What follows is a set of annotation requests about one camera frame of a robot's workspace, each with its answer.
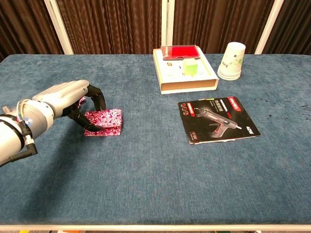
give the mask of glue gun image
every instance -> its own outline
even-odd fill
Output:
[[[222,137],[224,132],[228,129],[228,128],[238,128],[238,129],[242,129],[241,127],[238,126],[238,124],[232,120],[229,120],[221,115],[218,115],[210,110],[207,109],[199,109],[199,108],[195,108],[197,110],[200,111],[199,114],[197,114],[197,117],[205,117],[209,120],[213,120],[215,122],[217,122],[217,129],[212,132],[212,137],[218,138],[218,137]]]

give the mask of green cube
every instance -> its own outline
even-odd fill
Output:
[[[198,70],[198,63],[194,58],[183,60],[183,72],[185,75],[195,75]]]

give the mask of pink patterned pouch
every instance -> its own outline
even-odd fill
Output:
[[[103,130],[97,132],[84,131],[84,136],[118,136],[121,134],[122,128],[122,110],[109,109],[103,111],[86,112],[87,119],[95,124],[104,127]]]
[[[85,100],[86,100],[86,98],[84,96],[79,100],[78,108],[81,107],[83,101],[85,101]]]

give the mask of brown curtain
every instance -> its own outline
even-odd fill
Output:
[[[42,0],[0,0],[0,61],[10,54],[63,54]]]
[[[262,53],[311,55],[311,1],[285,0]]]
[[[57,0],[76,54],[149,54],[161,46],[161,0]]]
[[[173,44],[224,53],[237,41],[254,53],[272,6],[272,0],[175,0]]]

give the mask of cardboard box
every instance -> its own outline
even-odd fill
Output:
[[[195,75],[183,73],[183,60],[164,61],[162,50],[153,50],[161,94],[216,90],[219,79],[201,49],[197,49],[200,58],[197,59],[198,69]]]

